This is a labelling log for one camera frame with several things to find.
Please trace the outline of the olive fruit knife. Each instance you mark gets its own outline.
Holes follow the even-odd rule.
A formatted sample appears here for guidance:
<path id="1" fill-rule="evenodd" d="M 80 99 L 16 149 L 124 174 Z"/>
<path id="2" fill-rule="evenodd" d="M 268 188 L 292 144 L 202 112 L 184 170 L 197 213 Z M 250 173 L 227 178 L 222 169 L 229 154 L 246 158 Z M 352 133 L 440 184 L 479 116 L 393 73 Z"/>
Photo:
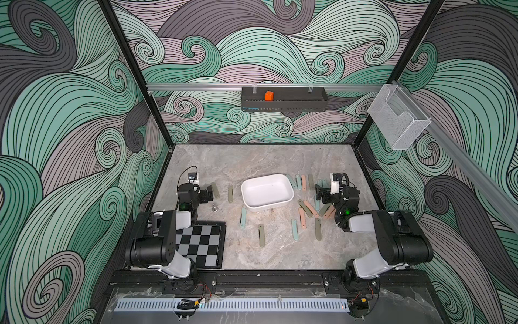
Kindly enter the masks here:
<path id="1" fill-rule="evenodd" d="M 331 206 L 331 204 L 324 204 L 323 206 L 321 206 L 318 214 L 319 216 L 323 217 L 324 214 L 327 212 L 327 210 L 329 209 L 329 207 Z"/>

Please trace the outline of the pink fruit knife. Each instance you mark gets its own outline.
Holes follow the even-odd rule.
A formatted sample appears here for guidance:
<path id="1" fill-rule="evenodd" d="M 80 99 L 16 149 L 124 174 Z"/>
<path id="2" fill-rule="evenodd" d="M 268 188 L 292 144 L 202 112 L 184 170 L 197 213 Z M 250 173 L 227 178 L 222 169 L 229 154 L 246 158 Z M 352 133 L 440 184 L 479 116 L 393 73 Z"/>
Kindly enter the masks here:
<path id="1" fill-rule="evenodd" d="M 309 201 L 305 200 L 305 201 L 303 201 L 303 204 L 306 207 L 306 209 L 308 210 L 307 214 L 309 217 L 315 217 L 315 218 L 320 217 L 320 215 L 317 212 L 317 210 L 315 209 L 315 207 Z"/>

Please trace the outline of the white storage box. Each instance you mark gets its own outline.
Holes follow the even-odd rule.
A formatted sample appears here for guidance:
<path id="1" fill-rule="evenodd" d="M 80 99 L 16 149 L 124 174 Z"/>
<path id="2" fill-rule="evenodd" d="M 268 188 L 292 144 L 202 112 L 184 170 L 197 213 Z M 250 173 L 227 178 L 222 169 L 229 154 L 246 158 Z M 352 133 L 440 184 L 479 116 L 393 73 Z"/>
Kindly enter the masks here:
<path id="1" fill-rule="evenodd" d="M 294 199 L 294 189 L 284 174 L 250 178 L 241 184 L 241 195 L 246 209 L 259 212 L 283 207 Z"/>

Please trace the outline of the olive knife box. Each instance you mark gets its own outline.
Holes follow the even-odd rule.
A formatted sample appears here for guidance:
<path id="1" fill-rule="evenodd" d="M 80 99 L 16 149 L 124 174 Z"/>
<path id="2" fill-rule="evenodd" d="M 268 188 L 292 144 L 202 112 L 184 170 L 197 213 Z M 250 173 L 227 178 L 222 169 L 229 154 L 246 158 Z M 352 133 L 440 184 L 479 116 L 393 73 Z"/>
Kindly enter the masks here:
<path id="1" fill-rule="evenodd" d="M 265 247 L 266 245 L 266 236 L 265 236 L 265 231 L 264 231 L 264 224 L 260 224 L 258 226 L 258 237 L 259 237 L 259 242 L 260 242 L 260 247 Z"/>

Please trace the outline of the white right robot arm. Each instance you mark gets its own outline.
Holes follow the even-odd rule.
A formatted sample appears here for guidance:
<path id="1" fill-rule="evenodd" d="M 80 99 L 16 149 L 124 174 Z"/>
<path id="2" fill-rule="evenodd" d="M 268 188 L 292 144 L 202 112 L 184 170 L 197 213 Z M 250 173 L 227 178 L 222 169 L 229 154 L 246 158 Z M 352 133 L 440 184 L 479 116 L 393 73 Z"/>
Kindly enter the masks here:
<path id="1" fill-rule="evenodd" d="M 408 211 L 358 209 L 360 191 L 350 184 L 333 182 L 329 188 L 315 185 L 316 198 L 335 210 L 336 226 L 344 232 L 374 234 L 376 248 L 347 262 L 342 281 L 376 279 L 393 270 L 429 263 L 433 248 L 415 217 Z"/>

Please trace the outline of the black white checkerboard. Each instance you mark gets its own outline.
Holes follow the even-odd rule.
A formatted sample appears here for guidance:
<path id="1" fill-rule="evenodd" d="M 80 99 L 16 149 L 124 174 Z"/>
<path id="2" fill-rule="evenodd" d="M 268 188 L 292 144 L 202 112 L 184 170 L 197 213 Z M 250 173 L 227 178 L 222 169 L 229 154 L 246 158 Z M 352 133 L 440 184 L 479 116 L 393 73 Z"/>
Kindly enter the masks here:
<path id="1" fill-rule="evenodd" d="M 224 221 L 197 221 L 176 232 L 175 248 L 193 260 L 197 269 L 221 269 L 226 229 Z"/>

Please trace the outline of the orange block on shelf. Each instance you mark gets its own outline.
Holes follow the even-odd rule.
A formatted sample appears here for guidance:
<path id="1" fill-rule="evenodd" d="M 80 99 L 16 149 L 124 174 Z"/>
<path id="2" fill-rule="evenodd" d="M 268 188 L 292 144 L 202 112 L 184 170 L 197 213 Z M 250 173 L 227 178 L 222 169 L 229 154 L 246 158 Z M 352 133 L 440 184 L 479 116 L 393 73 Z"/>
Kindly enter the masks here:
<path id="1" fill-rule="evenodd" d="M 267 92 L 264 94 L 264 100 L 265 100 L 265 101 L 273 101 L 273 100 L 274 100 L 274 92 L 272 92 L 272 91 L 267 91 Z"/>

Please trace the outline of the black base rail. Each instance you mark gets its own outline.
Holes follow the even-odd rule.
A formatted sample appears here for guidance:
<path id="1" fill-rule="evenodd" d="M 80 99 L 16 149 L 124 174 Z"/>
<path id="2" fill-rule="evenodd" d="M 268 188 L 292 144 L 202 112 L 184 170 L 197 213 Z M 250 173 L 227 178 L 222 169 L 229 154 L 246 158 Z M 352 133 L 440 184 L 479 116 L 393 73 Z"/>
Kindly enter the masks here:
<path id="1" fill-rule="evenodd" d="M 200 270 L 195 279 L 168 279 L 156 271 L 116 271 L 110 288 L 152 288 L 166 294 L 203 293 L 226 296 L 243 289 L 315 289 L 325 294 L 355 296 L 389 291 L 426 289 L 434 291 L 424 271 L 390 271 L 375 279 L 348 279 L 344 270 Z"/>

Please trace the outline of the clear acrylic wall holder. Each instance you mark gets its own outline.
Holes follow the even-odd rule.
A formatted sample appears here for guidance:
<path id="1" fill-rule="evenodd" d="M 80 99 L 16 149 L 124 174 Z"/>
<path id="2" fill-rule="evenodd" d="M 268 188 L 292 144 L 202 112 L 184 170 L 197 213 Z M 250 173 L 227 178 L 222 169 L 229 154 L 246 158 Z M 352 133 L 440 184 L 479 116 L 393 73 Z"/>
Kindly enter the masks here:
<path id="1" fill-rule="evenodd" d="M 418 102 L 398 84 L 383 85 L 368 114 L 395 151 L 408 149 L 431 124 Z"/>

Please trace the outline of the black wall shelf tray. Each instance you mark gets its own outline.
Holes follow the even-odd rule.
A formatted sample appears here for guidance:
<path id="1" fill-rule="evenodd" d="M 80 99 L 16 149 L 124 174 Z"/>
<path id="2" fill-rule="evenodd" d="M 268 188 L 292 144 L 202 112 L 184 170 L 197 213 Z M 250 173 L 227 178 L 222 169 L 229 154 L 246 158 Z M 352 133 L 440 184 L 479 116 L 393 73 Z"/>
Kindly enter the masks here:
<path id="1" fill-rule="evenodd" d="M 273 101 L 265 101 L 264 94 L 274 92 Z M 329 103 L 325 88 L 257 88 L 241 89 L 241 108 L 245 112 L 324 112 Z"/>

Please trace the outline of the aluminium wall rail back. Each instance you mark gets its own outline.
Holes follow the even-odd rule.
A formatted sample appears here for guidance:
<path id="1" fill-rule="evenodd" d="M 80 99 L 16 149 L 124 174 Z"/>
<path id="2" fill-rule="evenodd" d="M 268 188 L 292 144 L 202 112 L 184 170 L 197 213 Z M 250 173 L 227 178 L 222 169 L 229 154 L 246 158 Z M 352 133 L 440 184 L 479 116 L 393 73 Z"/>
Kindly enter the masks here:
<path id="1" fill-rule="evenodd" d="M 255 83 L 148 83 L 148 91 L 240 91 L 243 87 L 257 88 L 304 88 L 312 90 L 316 87 L 325 88 L 330 92 L 375 92 L 381 85 L 351 85 L 351 84 L 255 84 Z"/>

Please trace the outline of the aluminium wall rail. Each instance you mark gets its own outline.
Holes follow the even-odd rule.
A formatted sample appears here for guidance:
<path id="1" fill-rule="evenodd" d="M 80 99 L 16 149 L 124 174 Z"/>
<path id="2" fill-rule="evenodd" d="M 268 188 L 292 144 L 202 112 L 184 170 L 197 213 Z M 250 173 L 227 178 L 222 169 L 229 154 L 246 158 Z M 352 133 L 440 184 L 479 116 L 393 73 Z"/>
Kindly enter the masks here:
<path id="1" fill-rule="evenodd" d="M 255 83 L 148 83 L 148 91 L 240 91 L 243 87 L 257 88 L 304 88 L 312 90 L 316 87 L 325 88 L 330 92 L 375 92 L 381 85 L 351 85 L 351 84 L 255 84 Z"/>
<path id="2" fill-rule="evenodd" d="M 430 119 L 427 131 L 437 140 L 448 156 L 455 162 L 470 182 L 478 188 L 496 209 L 504 222 L 517 233 L 517 203 L 462 149 L 435 120 Z"/>

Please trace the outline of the aluminium wall rail right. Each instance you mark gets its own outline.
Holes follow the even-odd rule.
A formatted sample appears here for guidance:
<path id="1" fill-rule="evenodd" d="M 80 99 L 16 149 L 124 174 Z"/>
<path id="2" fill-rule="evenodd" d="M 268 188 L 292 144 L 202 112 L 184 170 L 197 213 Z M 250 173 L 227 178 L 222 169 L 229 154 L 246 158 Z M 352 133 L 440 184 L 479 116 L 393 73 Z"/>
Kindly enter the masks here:
<path id="1" fill-rule="evenodd" d="M 448 156 L 455 162 L 470 182 L 478 188 L 496 209 L 504 222 L 517 233 L 517 203 L 462 149 L 435 120 L 430 119 L 427 131 L 437 140 Z"/>

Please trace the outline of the black right corner post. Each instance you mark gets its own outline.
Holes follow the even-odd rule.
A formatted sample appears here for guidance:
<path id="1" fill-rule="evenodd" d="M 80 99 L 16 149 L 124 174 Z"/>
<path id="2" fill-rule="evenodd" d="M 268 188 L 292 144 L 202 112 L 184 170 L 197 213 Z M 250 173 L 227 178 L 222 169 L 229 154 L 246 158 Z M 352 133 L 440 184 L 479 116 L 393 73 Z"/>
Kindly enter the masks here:
<path id="1" fill-rule="evenodd" d="M 444 0 L 430 1 L 421 20 L 415 27 L 415 31 L 411 35 L 410 41 L 405 47 L 403 54 L 401 55 L 396 66 L 391 72 L 390 77 L 388 77 L 387 83 L 391 84 L 393 83 L 393 81 L 398 81 L 401 78 L 404 70 L 406 69 L 408 63 L 411 61 L 411 58 L 413 58 L 415 52 L 418 50 L 420 43 L 425 38 L 426 33 L 428 32 L 433 20 L 437 16 L 444 2 Z M 352 146 L 354 151 L 357 151 L 359 149 L 372 124 L 373 120 L 370 116 L 368 116 L 360 132 L 356 136 L 356 140 L 353 142 Z"/>

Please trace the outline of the black corner frame post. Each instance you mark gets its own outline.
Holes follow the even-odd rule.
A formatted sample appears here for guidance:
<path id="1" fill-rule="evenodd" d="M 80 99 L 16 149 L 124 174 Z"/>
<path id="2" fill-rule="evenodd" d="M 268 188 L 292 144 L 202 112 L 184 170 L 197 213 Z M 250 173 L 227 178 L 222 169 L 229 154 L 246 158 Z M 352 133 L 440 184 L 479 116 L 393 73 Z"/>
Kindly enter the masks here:
<path id="1" fill-rule="evenodd" d="M 98 0 L 98 4 L 101 8 L 101 11 L 103 12 L 103 15 L 105 16 L 107 23 L 109 24 L 111 32 L 112 32 L 113 36 L 115 37 L 115 40 L 117 41 L 117 44 L 119 45 L 119 48 L 121 49 L 124 59 L 128 63 L 129 70 L 131 71 L 131 73 L 136 81 L 136 84 L 143 96 L 143 99 L 146 102 L 148 109 L 150 110 L 151 115 L 154 118 L 154 120 L 158 126 L 158 129 L 165 140 L 165 143 L 166 143 L 168 149 L 171 152 L 173 152 L 173 150 L 175 148 L 175 144 L 173 143 L 171 136 L 169 135 L 168 129 L 161 116 L 161 112 L 158 108 L 155 98 L 148 92 L 148 89 L 146 86 L 146 81 L 144 79 L 144 75 L 143 75 L 140 67 L 138 66 L 138 63 L 136 61 L 134 54 L 132 53 L 128 39 L 126 38 L 126 36 L 124 34 L 123 28 L 117 18 L 117 15 L 115 13 L 115 10 L 114 10 L 111 2 L 108 0 Z"/>

